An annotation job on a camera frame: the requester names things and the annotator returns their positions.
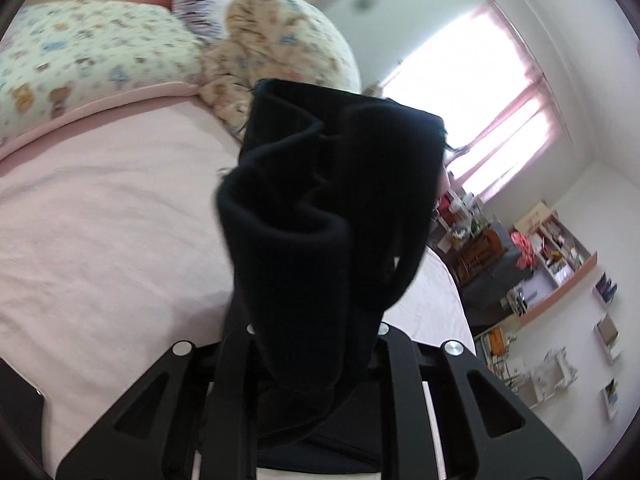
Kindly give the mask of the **black pants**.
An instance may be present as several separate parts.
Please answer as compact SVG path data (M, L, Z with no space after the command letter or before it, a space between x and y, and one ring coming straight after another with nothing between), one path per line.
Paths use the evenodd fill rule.
M255 332L260 466L380 468L368 364L384 312L420 268L445 138L442 118L391 100L256 84L216 202L233 304Z

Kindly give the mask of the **dark grey desk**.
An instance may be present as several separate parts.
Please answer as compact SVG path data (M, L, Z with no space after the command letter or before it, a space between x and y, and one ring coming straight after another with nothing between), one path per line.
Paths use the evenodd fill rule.
M519 258L520 248L509 242L499 260L459 290L464 315L473 334L484 332L510 315L510 308L503 307L501 300L532 275L528 266L524 269L518 266Z

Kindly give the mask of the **pink bed sheet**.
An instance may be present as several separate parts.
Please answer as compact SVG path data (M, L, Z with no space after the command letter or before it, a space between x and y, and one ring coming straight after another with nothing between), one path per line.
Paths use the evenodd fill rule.
M233 263L216 170L226 136L189 103L70 127L4 165L1 474L47 477L176 342L216 344ZM469 342L449 272L430 250L385 322L422 342Z

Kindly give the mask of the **brown wooden chair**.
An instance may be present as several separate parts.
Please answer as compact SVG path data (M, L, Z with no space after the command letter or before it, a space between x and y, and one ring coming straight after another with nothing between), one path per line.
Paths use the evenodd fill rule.
M468 284L485 272L506 252L497 232L486 226L469 240L454 258L454 278L461 286Z

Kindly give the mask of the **pink bookshelf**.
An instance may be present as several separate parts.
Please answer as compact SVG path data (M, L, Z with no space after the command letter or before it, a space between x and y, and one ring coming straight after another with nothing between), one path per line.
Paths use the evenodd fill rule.
M512 310L518 324L526 326L596 268L598 253L590 252L546 202L536 203L513 227L528 238L535 257L532 276L513 289Z

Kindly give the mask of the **pink window curtain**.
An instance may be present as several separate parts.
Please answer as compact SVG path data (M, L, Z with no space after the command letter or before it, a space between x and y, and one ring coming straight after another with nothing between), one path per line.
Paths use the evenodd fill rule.
M492 0L420 44L381 94L444 120L451 182L483 202L566 131L546 75Z

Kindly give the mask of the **floral pillow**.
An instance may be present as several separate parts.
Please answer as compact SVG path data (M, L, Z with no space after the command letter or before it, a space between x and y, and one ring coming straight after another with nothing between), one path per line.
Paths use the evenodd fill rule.
M163 6L72 0L24 6L1 40L1 154L71 122L192 96L202 44Z

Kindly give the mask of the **floral folded quilt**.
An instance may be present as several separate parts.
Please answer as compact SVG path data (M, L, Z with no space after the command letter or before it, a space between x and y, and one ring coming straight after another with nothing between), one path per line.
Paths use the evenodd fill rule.
M262 79L361 91L347 40L304 0L232 0L224 24L228 37L203 50L198 96L238 141Z

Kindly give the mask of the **purple patterned pillow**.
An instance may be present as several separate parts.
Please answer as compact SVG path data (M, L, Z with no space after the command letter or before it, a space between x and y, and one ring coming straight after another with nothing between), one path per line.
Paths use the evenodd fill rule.
M171 9L194 35L206 42L228 37L227 10L233 0L171 0Z

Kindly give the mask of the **wall shelf with books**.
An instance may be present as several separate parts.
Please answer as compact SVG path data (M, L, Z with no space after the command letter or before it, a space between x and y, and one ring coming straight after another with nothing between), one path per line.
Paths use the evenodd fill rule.
M593 286L592 293L596 296L601 306L608 308L614 301L618 286L612 281L608 274L603 273Z

